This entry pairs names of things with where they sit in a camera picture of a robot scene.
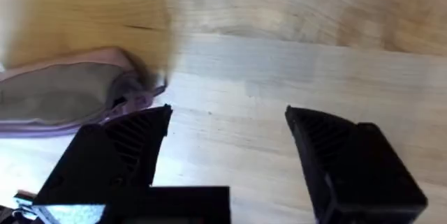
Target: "wood grain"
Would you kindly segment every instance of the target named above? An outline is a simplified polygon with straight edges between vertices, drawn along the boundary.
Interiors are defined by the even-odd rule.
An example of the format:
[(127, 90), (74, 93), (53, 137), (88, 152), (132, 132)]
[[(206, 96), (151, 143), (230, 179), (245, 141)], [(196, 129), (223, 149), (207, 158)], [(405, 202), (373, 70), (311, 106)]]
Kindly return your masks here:
[[(446, 1), (0, 0), (0, 63), (116, 45), (169, 71), (155, 182), (231, 185), (234, 223), (314, 222), (288, 104), (373, 121), (430, 199), (418, 223), (443, 223)], [(1, 140), (0, 204), (69, 142)]]
[[(446, 1), (0, 0), (0, 57), (10, 68), (119, 44), (166, 60), (175, 42), (145, 32), (167, 29), (445, 55)], [(145, 44), (153, 40), (160, 52)]]
[[(447, 59), (212, 34), (175, 40), (175, 72), (157, 99), (174, 114), (154, 185), (230, 185), (234, 223), (313, 223), (284, 118), (291, 104), (378, 124), (429, 198), (417, 223), (447, 217)], [(68, 143), (2, 140), (2, 200), (38, 190)]]

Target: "black plastic part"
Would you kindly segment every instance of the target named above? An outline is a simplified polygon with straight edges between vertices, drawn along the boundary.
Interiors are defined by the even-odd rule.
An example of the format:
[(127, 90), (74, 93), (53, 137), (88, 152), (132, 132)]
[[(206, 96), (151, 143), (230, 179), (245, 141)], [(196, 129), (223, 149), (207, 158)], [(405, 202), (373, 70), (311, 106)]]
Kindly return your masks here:
[(286, 119), (318, 223), (412, 223), (426, 208), (376, 125), (290, 106)]
[(229, 187), (150, 187), (172, 112), (165, 105), (83, 126), (33, 210), (45, 224), (229, 224)]
[(118, 188), (148, 187), (172, 110), (158, 107), (83, 126), (34, 199), (36, 204), (107, 202)]

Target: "wood plank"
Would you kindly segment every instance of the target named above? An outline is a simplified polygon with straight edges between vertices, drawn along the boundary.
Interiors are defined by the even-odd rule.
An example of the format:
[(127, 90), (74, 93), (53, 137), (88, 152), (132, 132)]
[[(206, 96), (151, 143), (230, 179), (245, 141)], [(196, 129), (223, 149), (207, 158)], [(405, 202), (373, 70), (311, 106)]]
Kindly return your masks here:
[[(134, 43), (142, 39), (131, 29), (174, 29), (445, 55), (445, 2), (0, 0), (0, 57), (8, 68), (90, 45), (150, 50), (144, 43)], [(79, 27), (92, 24), (96, 27), (92, 35), (80, 33)], [(114, 40), (119, 33), (124, 33), (120, 36), (126, 40)]]
[[(291, 104), (378, 124), (429, 197), (417, 223), (446, 219), (447, 59), (205, 33), (175, 41), (154, 185), (230, 185), (234, 223), (313, 223)], [(37, 190), (68, 142), (2, 140), (1, 200)]]

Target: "gray fabric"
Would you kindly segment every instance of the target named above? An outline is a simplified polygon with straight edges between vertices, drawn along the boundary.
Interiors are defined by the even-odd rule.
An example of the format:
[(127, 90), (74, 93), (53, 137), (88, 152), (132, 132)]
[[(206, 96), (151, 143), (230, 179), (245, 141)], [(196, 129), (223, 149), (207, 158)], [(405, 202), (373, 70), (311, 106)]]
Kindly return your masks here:
[(0, 82), (0, 123), (64, 124), (106, 108), (122, 68), (108, 64), (56, 65)]

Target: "wooden surface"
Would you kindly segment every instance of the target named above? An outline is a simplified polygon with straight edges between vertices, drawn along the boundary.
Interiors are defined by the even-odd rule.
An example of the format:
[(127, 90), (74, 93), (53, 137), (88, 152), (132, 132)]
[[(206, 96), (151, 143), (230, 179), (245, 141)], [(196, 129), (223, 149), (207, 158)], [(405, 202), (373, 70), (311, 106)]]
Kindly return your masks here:
[(116, 44), (151, 55), (153, 45), (148, 47), (147, 42), (164, 42), (166, 35), (152, 38), (145, 32), (167, 28), (443, 55), (446, 2), (0, 0), (0, 56), (11, 67), (73, 48)]
[[(443, 223), (445, 2), (0, 0), (0, 62), (117, 45), (168, 71), (155, 184), (230, 185), (234, 223), (314, 222), (288, 104), (373, 121), (429, 197), (418, 223)], [(0, 204), (38, 191), (69, 141), (1, 140)]]
[[(377, 123), (447, 217), (447, 59), (209, 34), (177, 37), (154, 185), (230, 185), (234, 223), (313, 223), (288, 104)], [(69, 140), (2, 140), (3, 196), (37, 191)]]

